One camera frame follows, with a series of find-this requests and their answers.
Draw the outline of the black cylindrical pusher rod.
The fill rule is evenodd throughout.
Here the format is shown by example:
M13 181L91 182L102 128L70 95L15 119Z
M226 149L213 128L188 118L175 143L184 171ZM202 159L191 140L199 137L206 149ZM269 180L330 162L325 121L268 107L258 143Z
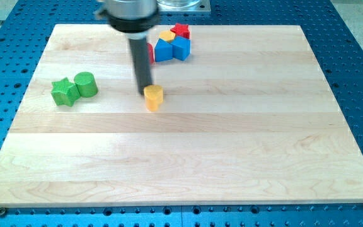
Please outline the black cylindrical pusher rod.
M151 62L146 38L129 39L137 90L144 95L144 88L152 85Z

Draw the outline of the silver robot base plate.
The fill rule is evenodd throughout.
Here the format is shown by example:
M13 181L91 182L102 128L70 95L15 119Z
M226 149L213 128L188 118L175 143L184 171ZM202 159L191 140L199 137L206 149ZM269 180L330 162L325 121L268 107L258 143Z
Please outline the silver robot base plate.
M210 0L157 0L163 12L210 13Z

